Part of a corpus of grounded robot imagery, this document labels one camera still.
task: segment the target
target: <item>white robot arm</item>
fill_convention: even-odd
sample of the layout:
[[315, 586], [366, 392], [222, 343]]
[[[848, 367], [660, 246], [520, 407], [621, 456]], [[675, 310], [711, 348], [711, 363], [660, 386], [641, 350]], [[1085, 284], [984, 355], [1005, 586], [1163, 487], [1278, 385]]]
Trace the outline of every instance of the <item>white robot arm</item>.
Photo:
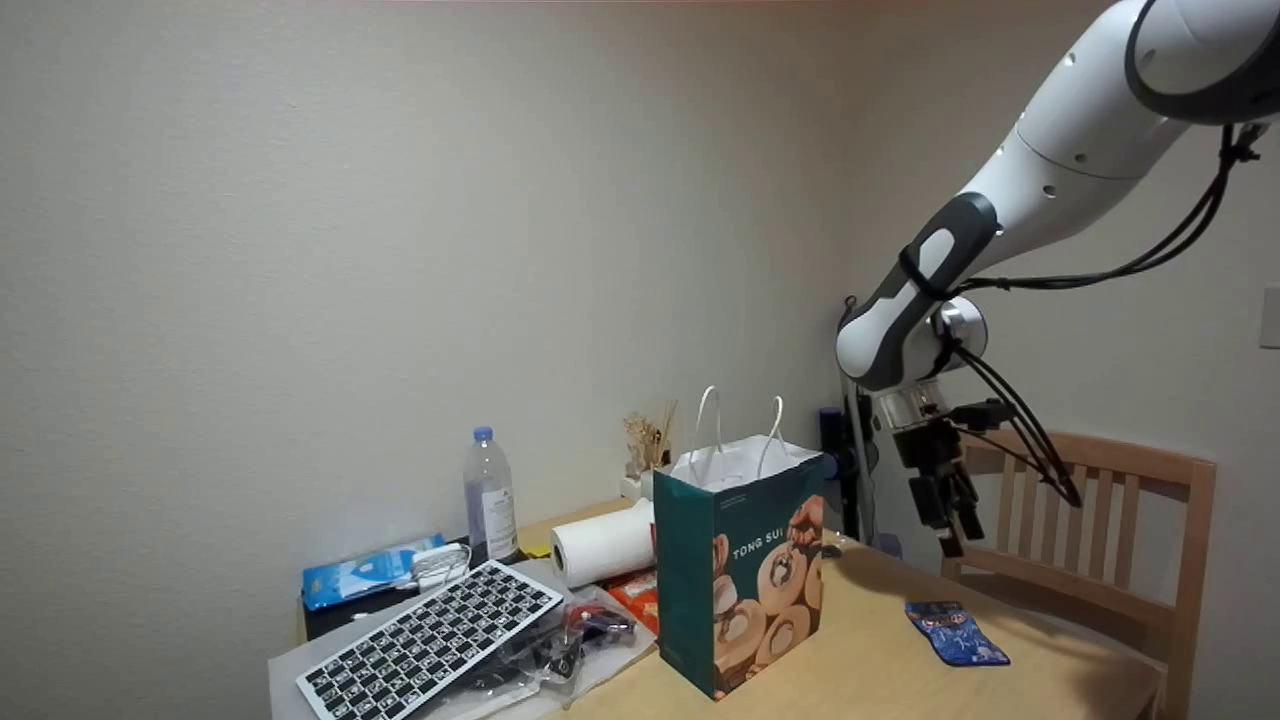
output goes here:
[[[844, 319], [835, 361], [857, 386], [878, 392], [882, 407], [898, 412], [890, 416], [898, 449], [910, 469], [922, 469], [912, 481], [916, 511], [944, 533], [948, 557], [961, 551], [961, 529], [980, 535], [976, 497], [958, 462], [951, 418], [961, 412], [972, 412], [976, 424], [992, 416], [1017, 424], [1045, 481], [1069, 504], [1079, 504], [1058, 449], [1017, 392], [1005, 392], [1005, 405], [951, 412], [927, 407], [932, 395], [916, 400], [922, 378], [961, 361], [984, 378], [992, 377], [980, 363], [984, 319], [958, 293], [980, 267], [1090, 229], [1191, 125], [1224, 129], [1215, 197], [1200, 198], [1212, 218], [1227, 168], [1263, 130], [1261, 118], [1278, 111], [1280, 0], [1117, 0], [1054, 68], [995, 155], [922, 229], [899, 264]], [[1105, 276], [1151, 264], [1151, 255], [1141, 255]]]
[[1189, 125], [1280, 111], [1280, 0], [1121, 0], [1054, 68], [995, 155], [840, 326], [866, 392], [939, 371], [932, 310], [972, 270], [1105, 216]]

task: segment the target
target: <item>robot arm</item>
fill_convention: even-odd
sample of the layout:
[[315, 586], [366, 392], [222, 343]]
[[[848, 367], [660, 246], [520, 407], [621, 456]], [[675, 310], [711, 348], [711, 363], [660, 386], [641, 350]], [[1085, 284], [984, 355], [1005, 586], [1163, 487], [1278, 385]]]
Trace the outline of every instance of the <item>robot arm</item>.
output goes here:
[[1054, 68], [995, 155], [840, 326], [870, 392], [948, 363], [932, 310], [972, 270], [1090, 229], [1189, 125], [1280, 111], [1280, 0], [1121, 0]]

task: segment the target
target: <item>paper bag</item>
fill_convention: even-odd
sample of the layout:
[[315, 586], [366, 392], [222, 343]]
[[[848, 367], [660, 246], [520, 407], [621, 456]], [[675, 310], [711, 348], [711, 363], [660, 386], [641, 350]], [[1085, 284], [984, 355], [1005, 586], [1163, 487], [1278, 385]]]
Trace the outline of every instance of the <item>paper bag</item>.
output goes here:
[[828, 462], [777, 437], [657, 473], [660, 654], [726, 694], [822, 627]]

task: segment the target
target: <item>paper towel roll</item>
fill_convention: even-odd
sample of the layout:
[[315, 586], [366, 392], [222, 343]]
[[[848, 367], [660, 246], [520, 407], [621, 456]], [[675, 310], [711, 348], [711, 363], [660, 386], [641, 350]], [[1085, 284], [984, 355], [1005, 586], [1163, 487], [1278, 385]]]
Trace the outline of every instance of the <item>paper towel roll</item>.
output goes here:
[[625, 511], [559, 523], [553, 535], [568, 586], [641, 571], [651, 564], [651, 504], [635, 498]]

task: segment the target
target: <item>water bottle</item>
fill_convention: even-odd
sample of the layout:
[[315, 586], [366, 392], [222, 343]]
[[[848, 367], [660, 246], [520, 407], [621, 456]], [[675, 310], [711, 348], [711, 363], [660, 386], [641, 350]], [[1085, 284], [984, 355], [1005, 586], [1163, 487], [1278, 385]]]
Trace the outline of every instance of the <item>water bottle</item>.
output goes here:
[[473, 564], [515, 561], [513, 462], [484, 424], [473, 430], [464, 497]]

